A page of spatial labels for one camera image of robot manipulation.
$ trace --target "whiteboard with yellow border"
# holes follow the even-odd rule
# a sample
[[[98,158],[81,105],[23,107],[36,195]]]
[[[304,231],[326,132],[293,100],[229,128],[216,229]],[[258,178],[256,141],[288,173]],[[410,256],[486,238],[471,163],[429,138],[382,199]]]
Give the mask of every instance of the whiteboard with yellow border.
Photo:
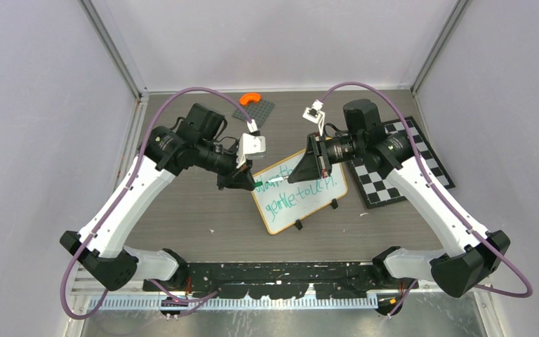
[[[294,225],[296,220],[304,219],[348,192],[341,164],[334,165],[331,176],[326,179],[294,184],[289,184],[286,180],[268,182],[273,178],[289,175],[303,153],[304,150],[301,150],[253,176],[255,182],[262,183],[252,191],[252,194],[270,234],[278,234]]]

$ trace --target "orange curved object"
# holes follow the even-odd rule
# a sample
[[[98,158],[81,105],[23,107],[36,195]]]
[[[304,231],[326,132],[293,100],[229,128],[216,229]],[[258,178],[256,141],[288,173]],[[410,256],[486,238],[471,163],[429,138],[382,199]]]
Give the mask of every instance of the orange curved object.
[[[241,105],[247,105],[251,102],[259,103],[259,100],[261,100],[261,95],[258,93],[246,93],[241,97],[239,100],[239,103]]]

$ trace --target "robotic arm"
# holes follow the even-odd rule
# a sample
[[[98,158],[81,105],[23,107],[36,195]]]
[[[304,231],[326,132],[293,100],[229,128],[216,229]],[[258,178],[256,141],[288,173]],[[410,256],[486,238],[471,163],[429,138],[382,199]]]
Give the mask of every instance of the robotic arm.
[[[368,171],[377,171],[381,178],[396,187],[416,207],[441,242],[438,251],[408,251],[391,247],[376,256],[373,263],[382,268],[384,277],[425,279],[436,282],[443,291],[460,297],[482,279],[496,270],[500,263],[472,233],[478,232],[505,255],[510,245],[503,231],[489,232],[476,221],[432,176],[424,159],[427,174],[433,177],[428,185],[413,157],[408,135],[399,132],[387,135],[381,124],[379,111],[370,100],[355,100],[344,106],[347,131],[327,139],[324,135],[324,112],[316,101],[303,117],[317,123],[320,132],[309,134],[305,155],[288,177],[289,183],[326,178],[331,165],[360,157]],[[463,214],[472,225],[471,230],[434,193],[432,185]]]
[[[169,249],[142,251],[124,246],[129,233],[154,198],[180,174],[195,165],[217,173],[217,186],[251,191],[255,181],[251,174],[252,159],[265,156],[265,138],[255,122],[251,133],[225,149],[218,137],[227,120],[221,114],[195,104],[175,128],[159,126],[152,131],[145,146],[138,174],[125,197],[109,215],[98,233],[92,230],[113,201],[126,189],[137,165],[137,157],[119,187],[94,219],[79,232],[66,231],[60,243],[73,255],[93,235],[79,262],[108,290],[120,289],[132,279],[159,279],[170,285],[181,285],[186,279],[186,263]]]

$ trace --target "gray wood tabletop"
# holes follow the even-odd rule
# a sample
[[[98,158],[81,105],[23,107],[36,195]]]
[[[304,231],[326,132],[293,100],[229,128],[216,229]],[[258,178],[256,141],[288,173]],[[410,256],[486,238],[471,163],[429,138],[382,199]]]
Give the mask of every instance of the gray wood tabletop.
[[[385,93],[405,116],[414,116],[421,123],[410,91]],[[302,118],[302,113],[321,94],[312,91],[261,93],[262,99],[275,103],[275,107],[260,128],[266,137],[267,156],[253,162],[254,173],[305,147],[306,135],[317,129],[315,124]],[[229,95],[235,100],[241,97],[241,93]],[[150,97],[142,131],[167,97]],[[325,101],[326,121],[345,129],[342,106],[358,98],[375,102],[383,121],[396,118],[387,103],[373,93],[336,91]],[[239,138],[246,132],[245,122],[231,116],[234,107],[205,93],[177,98],[156,125],[174,125],[177,117],[186,116],[194,103],[227,117],[229,125],[224,136]],[[183,171],[152,202],[127,244],[137,249],[173,249],[192,262],[370,260],[390,246],[421,250],[441,247],[408,201],[365,209],[350,172],[347,168],[344,172],[349,189],[338,201],[337,209],[326,207],[313,213],[304,219],[304,228],[300,231],[292,226],[271,235],[250,192],[219,191],[214,173],[192,167]]]

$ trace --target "white backdrop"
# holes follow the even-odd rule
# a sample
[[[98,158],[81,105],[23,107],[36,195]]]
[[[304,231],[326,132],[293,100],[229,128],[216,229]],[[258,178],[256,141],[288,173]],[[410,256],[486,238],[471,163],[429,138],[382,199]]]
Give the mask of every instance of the white backdrop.
[[[473,1],[420,88],[450,192],[531,280],[529,299],[496,296],[507,336],[539,336],[539,3]],[[524,291],[505,266],[495,286]]]
[[[150,91],[187,86],[324,88],[349,80],[408,88],[455,4],[455,0],[97,2],[112,13],[124,40],[118,44],[127,46]]]
[[[112,192],[134,106],[78,1],[0,2],[0,336],[62,336],[59,238]]]

